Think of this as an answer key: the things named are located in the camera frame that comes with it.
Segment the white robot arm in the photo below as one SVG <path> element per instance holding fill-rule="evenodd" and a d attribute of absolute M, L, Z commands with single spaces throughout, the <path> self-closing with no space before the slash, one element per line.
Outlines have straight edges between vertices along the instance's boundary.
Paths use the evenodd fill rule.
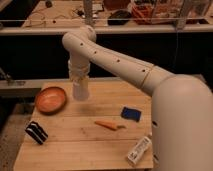
<path fill-rule="evenodd" d="M 76 100 L 89 97 L 92 63 L 151 97 L 154 171 L 213 171 L 213 93 L 205 83 L 99 46 L 90 26 L 65 33 L 62 43 Z"/>

